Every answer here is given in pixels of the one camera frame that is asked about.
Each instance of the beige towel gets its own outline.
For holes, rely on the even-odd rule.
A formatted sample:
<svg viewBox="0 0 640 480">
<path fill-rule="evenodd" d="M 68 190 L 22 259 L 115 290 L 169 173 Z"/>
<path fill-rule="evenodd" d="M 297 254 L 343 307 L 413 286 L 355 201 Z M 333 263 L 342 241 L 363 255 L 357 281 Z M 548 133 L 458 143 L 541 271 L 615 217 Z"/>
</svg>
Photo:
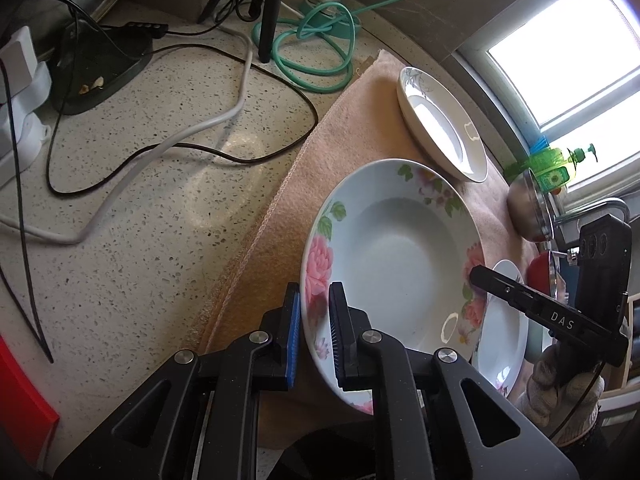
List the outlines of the beige towel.
<svg viewBox="0 0 640 480">
<path fill-rule="evenodd" d="M 287 282 L 300 278 L 309 229 L 332 189 L 360 166 L 381 158 L 409 158 L 443 171 L 414 142 L 402 119 L 396 80 L 403 65 L 381 51 L 378 59 L 334 103 L 302 147 L 289 174 L 254 232 L 247 250 L 230 264 L 226 278 L 201 316 L 200 354 L 225 348 L 256 328 L 262 314 L 281 305 Z M 482 184 L 449 179 L 478 226 L 488 266 L 508 258 L 524 270 L 537 254 L 514 231 L 508 187 L 494 165 Z M 304 340 L 296 384 L 286 394 L 262 394 L 258 441 L 282 449 L 322 427 L 366 418 L 341 402 L 316 371 Z"/>
</svg>

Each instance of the plate rim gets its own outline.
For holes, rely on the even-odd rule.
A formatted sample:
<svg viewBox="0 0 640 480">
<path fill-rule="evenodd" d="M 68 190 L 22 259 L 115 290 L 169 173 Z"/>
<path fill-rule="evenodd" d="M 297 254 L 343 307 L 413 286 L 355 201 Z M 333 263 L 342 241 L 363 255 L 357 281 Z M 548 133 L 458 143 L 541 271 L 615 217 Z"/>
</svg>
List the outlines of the plate rim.
<svg viewBox="0 0 640 480">
<path fill-rule="evenodd" d="M 402 96 L 402 100 L 398 99 L 399 104 L 400 104 L 400 109 L 402 114 L 405 116 L 405 107 L 408 107 L 412 113 L 415 115 L 414 112 L 414 108 L 411 106 L 411 103 L 409 102 L 409 99 L 406 95 L 406 91 L 404 90 L 404 85 L 402 85 L 402 78 L 403 75 L 406 74 L 409 70 L 415 70 L 417 72 L 419 72 L 420 74 L 424 74 L 426 76 L 428 76 L 431 80 L 433 80 L 438 86 L 439 88 L 442 88 L 452 99 L 454 102 L 456 102 L 458 104 L 458 106 L 460 107 L 460 109 L 462 110 L 462 112 L 464 113 L 464 115 L 466 116 L 466 118 L 469 120 L 469 122 L 471 122 L 474 125 L 474 128 L 476 128 L 475 123 L 471 120 L 471 117 L 469 116 L 468 112 L 466 111 L 465 107 L 463 107 L 462 104 L 460 104 L 460 101 L 456 98 L 455 95 L 452 94 L 452 92 L 446 87 L 444 86 L 440 81 L 438 81 L 434 76 L 432 76 L 431 74 L 429 74 L 428 72 L 425 72 L 424 70 L 417 68 L 415 66 L 405 66 L 399 73 L 398 75 L 398 80 L 396 82 L 396 89 L 397 89 L 397 94 L 399 96 Z M 415 116 L 418 120 L 418 122 L 420 124 L 422 124 L 422 122 L 420 121 L 420 119 Z M 459 125 L 453 125 L 455 130 L 459 129 Z M 422 129 L 425 131 L 425 133 L 430 137 L 431 134 L 427 131 L 427 129 L 422 126 Z M 458 136 L 459 139 L 461 139 L 462 142 L 464 142 L 464 139 L 461 136 Z M 437 148 L 440 153 L 442 154 L 442 157 L 448 161 L 449 165 L 450 165 L 450 170 L 449 173 L 452 174 L 452 176 L 455 176 L 456 178 L 459 178 L 460 180 L 465 180 L 467 182 L 475 182 L 475 183 L 481 183 L 484 182 L 488 175 L 489 175 L 489 163 L 487 161 L 487 154 L 486 154 L 486 149 L 484 148 L 484 142 L 482 142 L 482 139 L 478 140 L 478 144 L 480 145 L 481 149 L 482 149 L 482 153 L 484 154 L 484 167 L 482 169 L 482 171 L 472 171 L 470 173 L 467 173 L 465 171 L 460 170 L 460 168 L 447 156 L 445 155 L 445 153 L 440 149 Z"/>
<path fill-rule="evenodd" d="M 338 184 L 336 184 L 336 186 L 331 190 L 331 192 L 329 193 L 329 195 L 326 197 L 326 199 L 324 200 L 324 202 L 322 202 L 322 205 L 319 207 L 318 212 L 316 213 L 316 216 L 314 217 L 314 220 L 309 228 L 308 231 L 308 235 L 306 237 L 306 242 L 305 242 L 305 248 L 304 251 L 302 253 L 302 262 L 300 265 L 300 317 L 301 317 L 301 322 L 302 322 L 302 329 L 304 331 L 305 334 L 305 341 L 306 341 L 306 346 L 309 350 L 309 353 L 311 355 L 311 359 L 314 363 L 314 365 L 316 366 L 316 369 L 318 370 L 318 373 L 320 374 L 320 376 L 322 377 L 322 380 L 329 386 L 329 388 L 331 389 L 332 392 L 334 392 L 334 394 L 336 394 L 340 400 L 342 400 L 342 402 L 345 402 L 347 404 L 350 404 L 351 406 L 353 406 L 356 410 L 359 410 L 360 412 L 364 412 L 364 413 L 369 413 L 367 411 L 364 411 L 362 409 L 361 406 L 353 404 L 351 402 L 348 402 L 346 400 L 347 397 L 349 396 L 353 396 L 354 394 L 362 394 L 363 392 L 370 392 L 370 390 L 357 390 L 354 392 L 345 392 L 343 391 L 339 386 L 337 386 L 336 384 L 333 384 L 332 382 L 330 382 L 328 380 L 328 378 L 325 376 L 325 374 L 322 371 L 322 367 L 321 367 L 321 362 L 320 359 L 318 357 L 318 355 L 316 355 L 316 348 L 314 346 L 315 341 L 312 340 L 313 338 L 311 337 L 310 334 L 310 327 L 309 327 L 309 323 L 308 323 L 308 315 L 306 314 L 306 310 L 307 310 L 307 305 L 306 305 L 306 295 L 305 295 L 305 279 L 306 279 L 306 260 L 308 259 L 308 254 L 311 248 L 311 243 L 313 241 L 314 238 L 314 231 L 315 231 L 315 226 L 316 223 L 318 222 L 319 217 L 322 215 L 322 211 L 324 211 L 324 209 L 327 207 L 327 205 L 329 203 L 331 203 L 332 199 L 334 198 L 335 194 L 338 192 L 338 190 L 344 185 L 344 183 L 352 178 L 353 176 L 355 176 L 357 173 L 361 172 L 361 171 L 366 171 L 368 170 L 370 167 L 372 166 L 376 166 L 376 165 L 383 165 L 383 164 L 409 164 L 412 165 L 413 167 L 417 167 L 417 168 L 421 168 L 424 170 L 428 170 L 431 173 L 434 174 L 434 176 L 436 176 L 437 178 L 442 179 L 444 182 L 447 183 L 447 185 L 453 190 L 453 193 L 455 193 L 455 195 L 461 200 L 462 205 L 465 209 L 465 211 L 468 213 L 469 217 L 471 218 L 471 222 L 472 225 L 474 227 L 474 231 L 476 234 L 476 237 L 478 239 L 478 243 L 480 246 L 480 250 L 482 252 L 482 258 L 484 259 L 484 247 L 482 245 L 482 239 L 480 237 L 480 232 L 478 231 L 478 226 L 476 225 L 476 221 L 473 218 L 473 215 L 471 214 L 471 211 L 469 210 L 468 206 L 466 205 L 463 197 L 460 195 L 460 193 L 455 189 L 455 187 L 446 179 L 444 178 L 440 173 L 438 173 L 437 171 L 433 170 L 432 168 L 430 168 L 429 166 L 421 163 L 421 162 L 417 162 L 416 160 L 410 160 L 407 158 L 380 158 L 379 160 L 373 160 L 371 162 L 368 162 L 367 164 L 362 165 L 361 167 L 357 168 L 356 170 L 352 171 L 350 174 L 348 174 L 347 176 L 345 176 L 343 179 L 340 180 L 340 182 Z M 488 300 L 485 300 L 485 304 L 484 304 L 484 311 L 486 311 L 486 302 Z"/>
<path fill-rule="evenodd" d="M 520 272 L 520 269 L 518 268 L 518 266 L 515 263 L 513 263 L 511 260 L 509 260 L 508 258 L 504 258 L 504 259 L 500 260 L 499 262 L 497 262 L 494 265 L 493 270 L 498 272 L 498 270 L 496 270 L 498 268 L 498 266 L 504 265 L 504 264 L 512 265 L 513 269 L 515 269 L 516 272 L 518 273 L 520 279 L 524 280 L 523 277 L 522 277 L 522 273 Z M 485 313 L 486 313 L 486 309 L 489 306 L 489 302 L 491 300 L 503 301 L 504 302 L 504 300 L 501 300 L 497 296 L 494 296 L 493 294 L 488 294 L 487 295 L 487 299 L 486 299 L 486 306 L 485 306 L 485 310 L 484 310 Z M 522 312 L 518 312 L 518 314 L 520 314 L 518 316 L 518 320 L 519 320 L 519 323 L 518 323 L 518 344 L 516 346 L 516 353 L 514 354 L 514 356 L 518 356 L 519 355 L 520 359 L 519 359 L 519 364 L 518 364 L 518 371 L 516 372 L 515 368 L 512 368 L 509 371 L 509 373 L 507 375 L 507 378 L 502 383 L 502 386 L 505 386 L 506 384 L 511 383 L 508 386 L 505 386 L 507 388 L 507 393 L 506 393 L 505 397 L 507 397 L 509 395 L 509 393 L 511 393 L 511 390 L 513 389 L 513 385 L 515 384 L 515 381 L 518 379 L 518 375 L 520 373 L 520 369 L 522 368 L 522 364 L 524 362 L 524 354 L 525 354 L 525 351 L 526 351 L 526 348 L 527 348 L 527 333 L 528 333 L 528 327 L 529 327 L 529 319 Z M 474 368 L 481 375 L 482 375 L 482 372 L 479 370 L 478 365 L 479 365 L 479 355 L 480 355 L 480 343 L 482 342 L 482 330 L 483 329 L 484 329 L 484 319 L 482 320 L 482 327 L 481 327 L 481 331 L 480 331 L 480 337 L 478 338 L 478 350 L 475 352 L 475 354 L 477 354 L 477 357 L 475 359 L 476 365 L 474 366 Z M 494 384 L 489 379 L 487 379 L 486 377 L 485 377 L 485 379 L 487 381 L 489 381 L 492 384 L 492 386 L 494 386 Z"/>
</svg>

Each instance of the window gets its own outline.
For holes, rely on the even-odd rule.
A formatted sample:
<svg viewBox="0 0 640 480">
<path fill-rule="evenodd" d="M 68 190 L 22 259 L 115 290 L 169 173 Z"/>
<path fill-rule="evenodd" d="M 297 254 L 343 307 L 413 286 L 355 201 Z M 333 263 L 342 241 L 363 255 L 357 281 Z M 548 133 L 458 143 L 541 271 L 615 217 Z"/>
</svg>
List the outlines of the window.
<svg viewBox="0 0 640 480">
<path fill-rule="evenodd" d="M 611 0 L 519 0 L 460 54 L 529 146 L 541 136 L 595 145 L 598 163 L 588 156 L 568 186 L 572 202 L 640 170 L 640 40 Z"/>
</svg>

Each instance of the red object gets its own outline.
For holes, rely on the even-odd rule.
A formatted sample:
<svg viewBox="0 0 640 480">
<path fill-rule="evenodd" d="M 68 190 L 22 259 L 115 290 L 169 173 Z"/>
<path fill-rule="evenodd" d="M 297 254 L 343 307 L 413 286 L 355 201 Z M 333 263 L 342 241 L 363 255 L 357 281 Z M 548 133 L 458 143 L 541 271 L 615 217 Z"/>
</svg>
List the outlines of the red object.
<svg viewBox="0 0 640 480">
<path fill-rule="evenodd" d="M 38 465 L 59 420 L 0 337 L 0 424 L 31 465 Z"/>
<path fill-rule="evenodd" d="M 526 272 L 527 285 L 548 296 L 551 295 L 552 257 L 549 251 L 543 251 L 533 258 Z"/>
</svg>

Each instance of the metal screw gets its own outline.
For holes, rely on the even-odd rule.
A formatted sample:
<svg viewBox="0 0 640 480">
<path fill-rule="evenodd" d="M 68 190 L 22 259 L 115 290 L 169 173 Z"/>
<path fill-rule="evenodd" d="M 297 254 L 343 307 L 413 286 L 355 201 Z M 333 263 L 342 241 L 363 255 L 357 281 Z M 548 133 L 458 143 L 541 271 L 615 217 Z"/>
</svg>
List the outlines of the metal screw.
<svg viewBox="0 0 640 480">
<path fill-rule="evenodd" d="M 255 332 L 251 332 L 249 334 L 249 341 L 251 341 L 252 343 L 256 343 L 257 345 L 266 343 L 268 339 L 269 334 L 267 334 L 263 330 L 256 330 Z"/>
<path fill-rule="evenodd" d="M 193 361 L 194 355 L 191 350 L 180 350 L 174 355 L 174 360 L 179 365 L 186 365 Z"/>
<path fill-rule="evenodd" d="M 365 330 L 362 333 L 362 338 L 367 343 L 379 343 L 382 341 L 382 334 L 377 330 Z"/>
<path fill-rule="evenodd" d="M 456 354 L 456 351 L 451 348 L 441 348 L 438 350 L 438 359 L 443 363 L 453 363 L 457 358 L 458 354 Z"/>
</svg>

